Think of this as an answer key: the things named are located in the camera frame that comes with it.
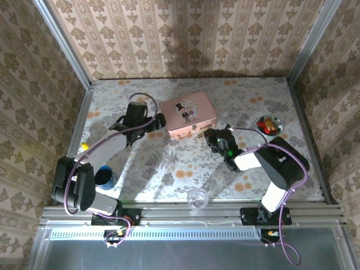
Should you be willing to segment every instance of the blue cup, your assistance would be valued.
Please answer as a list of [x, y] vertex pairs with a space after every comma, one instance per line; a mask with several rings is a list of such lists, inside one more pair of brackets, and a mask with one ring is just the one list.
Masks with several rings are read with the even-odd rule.
[[118, 178], [115, 176], [113, 170], [107, 165], [103, 165], [95, 174], [95, 185], [102, 190], [110, 190], [115, 187]]

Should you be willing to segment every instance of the floral tablecloth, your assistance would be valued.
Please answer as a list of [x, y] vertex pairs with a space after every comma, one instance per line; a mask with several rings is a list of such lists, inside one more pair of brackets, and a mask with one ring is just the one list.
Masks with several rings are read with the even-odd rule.
[[[158, 103], [175, 97], [205, 91], [218, 116], [216, 128], [256, 128], [257, 118], [265, 114], [283, 122], [281, 136], [309, 161], [302, 130], [289, 88], [284, 78], [206, 78], [103, 80], [95, 87], [82, 142], [95, 143], [121, 115], [126, 113], [128, 97], [135, 92], [152, 95]], [[148, 103], [149, 115], [155, 106], [147, 97], [134, 100]], [[234, 132], [239, 148], [263, 143], [253, 132]], [[210, 156], [204, 138], [189, 135], [171, 140], [167, 130], [148, 133], [133, 146], [117, 153], [108, 162], [119, 178], [115, 188], [100, 191], [111, 197], [136, 201], [186, 201], [193, 187], [207, 190], [210, 199], [258, 200], [270, 179], [262, 168], [241, 173], [230, 172], [220, 164], [217, 154]], [[307, 184], [292, 199], [321, 200], [313, 168]]]

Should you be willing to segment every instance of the clear glass cup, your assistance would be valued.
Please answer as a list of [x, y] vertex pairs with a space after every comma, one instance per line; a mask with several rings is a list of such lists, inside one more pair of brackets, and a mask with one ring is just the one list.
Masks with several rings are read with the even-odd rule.
[[209, 202], [208, 193], [202, 188], [195, 187], [187, 194], [187, 203], [193, 210], [203, 210]]

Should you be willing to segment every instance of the patterned wallpaper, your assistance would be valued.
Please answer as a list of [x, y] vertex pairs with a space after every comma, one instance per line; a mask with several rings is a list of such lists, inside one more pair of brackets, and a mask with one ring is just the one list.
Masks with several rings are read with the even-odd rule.
[[287, 76], [323, 0], [48, 0], [92, 80]]
[[40, 13], [0, 1], [0, 269], [26, 262], [84, 89]]
[[360, 256], [360, 1], [343, 0], [296, 87]]

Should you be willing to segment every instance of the pink jewelry box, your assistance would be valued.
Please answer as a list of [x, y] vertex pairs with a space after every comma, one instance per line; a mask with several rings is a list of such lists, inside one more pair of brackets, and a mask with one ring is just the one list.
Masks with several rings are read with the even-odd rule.
[[204, 91], [160, 103], [171, 139], [203, 132], [215, 126], [216, 113]]

